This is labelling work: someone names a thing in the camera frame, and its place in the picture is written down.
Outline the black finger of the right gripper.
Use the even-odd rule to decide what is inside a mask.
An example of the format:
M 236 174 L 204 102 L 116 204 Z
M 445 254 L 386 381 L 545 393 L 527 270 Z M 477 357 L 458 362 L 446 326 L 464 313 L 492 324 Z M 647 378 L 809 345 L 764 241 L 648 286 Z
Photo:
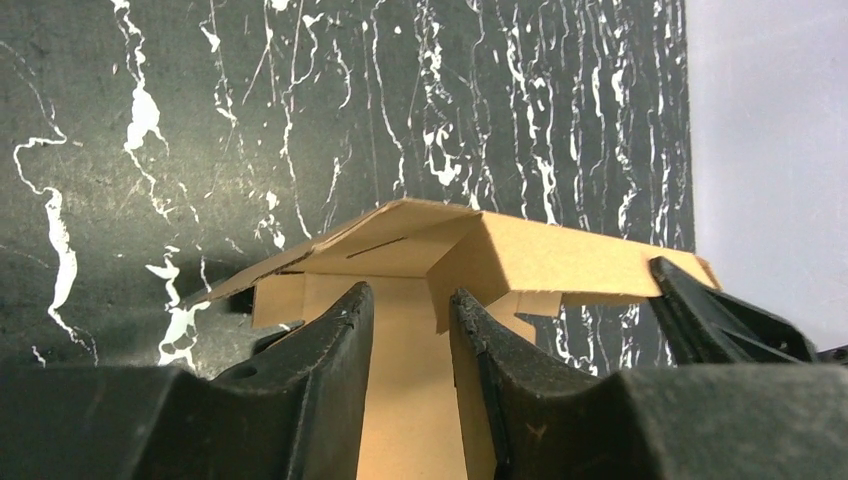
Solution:
M 813 343 L 783 317 L 708 287 L 665 257 L 648 262 L 649 304 L 678 365 L 815 364 Z

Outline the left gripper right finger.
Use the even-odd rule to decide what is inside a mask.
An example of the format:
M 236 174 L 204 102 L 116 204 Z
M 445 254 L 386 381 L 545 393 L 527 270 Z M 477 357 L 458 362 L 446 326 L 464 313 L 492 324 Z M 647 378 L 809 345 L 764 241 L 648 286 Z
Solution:
M 471 479 L 843 479 L 847 371 L 729 364 L 597 378 L 467 291 L 449 339 Z

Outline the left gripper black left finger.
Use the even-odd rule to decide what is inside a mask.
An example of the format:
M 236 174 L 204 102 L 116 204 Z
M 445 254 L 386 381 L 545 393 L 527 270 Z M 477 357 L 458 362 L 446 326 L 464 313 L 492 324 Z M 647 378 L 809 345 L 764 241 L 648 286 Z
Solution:
M 353 285 L 206 380 L 178 367 L 5 367 L 5 479 L 353 479 L 374 298 Z

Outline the brown cardboard box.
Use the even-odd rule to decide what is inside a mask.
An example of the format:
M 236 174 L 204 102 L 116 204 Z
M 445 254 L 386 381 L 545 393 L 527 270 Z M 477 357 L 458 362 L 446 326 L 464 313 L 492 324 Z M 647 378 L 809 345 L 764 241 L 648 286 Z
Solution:
M 449 300 L 468 290 L 527 341 L 528 313 L 561 306 L 637 304 L 660 290 L 648 263 L 663 256 L 709 287 L 699 256 L 468 207 L 389 202 L 215 285 L 212 302 L 253 290 L 266 327 L 325 312 L 367 282 L 375 321 L 357 475 L 463 479 L 466 462 L 449 346 Z

